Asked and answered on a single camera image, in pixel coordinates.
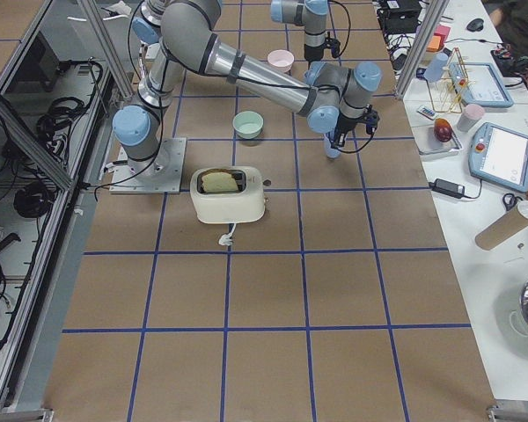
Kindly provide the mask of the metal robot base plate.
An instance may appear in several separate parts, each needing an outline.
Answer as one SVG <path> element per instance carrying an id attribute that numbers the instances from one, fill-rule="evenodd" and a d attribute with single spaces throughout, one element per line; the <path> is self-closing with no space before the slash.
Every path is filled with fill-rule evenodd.
<path id="1" fill-rule="evenodd" d="M 108 187 L 114 194 L 151 194 L 180 192 L 187 138 L 164 138 L 158 156 L 146 170 L 139 163 L 114 168 Z"/>

